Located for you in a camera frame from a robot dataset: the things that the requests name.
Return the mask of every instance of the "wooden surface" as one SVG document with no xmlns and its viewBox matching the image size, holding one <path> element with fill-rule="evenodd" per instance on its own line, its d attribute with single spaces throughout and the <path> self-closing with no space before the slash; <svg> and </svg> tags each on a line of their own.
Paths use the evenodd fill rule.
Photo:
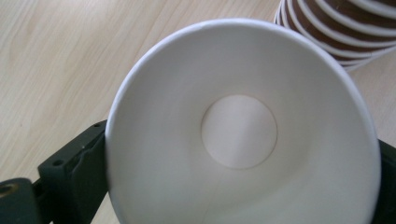
<svg viewBox="0 0 396 224">
<path fill-rule="evenodd" d="M 273 1 L 0 1 L 0 180 L 37 165 L 106 119 L 134 63 L 198 21 L 272 21 Z M 396 146 L 396 52 L 350 73 L 380 139 Z M 106 197 L 93 223 L 118 223 Z"/>
</svg>

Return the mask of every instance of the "light wood grain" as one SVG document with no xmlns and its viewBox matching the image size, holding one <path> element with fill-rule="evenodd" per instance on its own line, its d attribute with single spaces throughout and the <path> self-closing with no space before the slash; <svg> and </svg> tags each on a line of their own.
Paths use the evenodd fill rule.
<svg viewBox="0 0 396 224">
<path fill-rule="evenodd" d="M 272 21 L 271 1 L 0 1 L 0 180 L 37 165 L 107 118 L 134 63 L 198 21 Z M 396 146 L 396 53 L 351 73 L 381 139 Z M 108 197 L 93 223 L 118 223 Z"/>
</svg>

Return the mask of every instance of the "black plastic part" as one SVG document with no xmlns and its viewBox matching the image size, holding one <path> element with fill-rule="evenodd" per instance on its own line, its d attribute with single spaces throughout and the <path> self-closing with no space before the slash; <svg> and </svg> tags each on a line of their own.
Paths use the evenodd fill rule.
<svg viewBox="0 0 396 224">
<path fill-rule="evenodd" d="M 30 180 L 16 178 L 0 183 L 0 223 L 42 223 Z"/>
<path fill-rule="evenodd" d="M 396 148 L 379 140 L 381 148 L 381 189 L 372 224 L 396 223 Z"/>
<path fill-rule="evenodd" d="M 105 128 L 105 121 L 92 125 L 38 166 L 55 224 L 91 223 L 104 199 Z"/>
</svg>

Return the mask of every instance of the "stacked cup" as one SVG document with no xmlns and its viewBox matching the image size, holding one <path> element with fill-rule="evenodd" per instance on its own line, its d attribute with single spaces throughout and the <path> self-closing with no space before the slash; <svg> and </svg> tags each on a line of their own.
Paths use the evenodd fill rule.
<svg viewBox="0 0 396 224">
<path fill-rule="evenodd" d="M 396 49 L 396 1 L 282 0 L 275 23 L 353 70 Z"/>
</svg>

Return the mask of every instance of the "stack of paper cups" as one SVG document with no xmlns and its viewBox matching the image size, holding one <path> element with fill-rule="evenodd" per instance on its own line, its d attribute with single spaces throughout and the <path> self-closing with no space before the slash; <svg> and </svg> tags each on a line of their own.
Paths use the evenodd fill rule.
<svg viewBox="0 0 396 224">
<path fill-rule="evenodd" d="M 396 49 L 396 1 L 282 0 L 275 23 L 353 70 Z"/>
</svg>

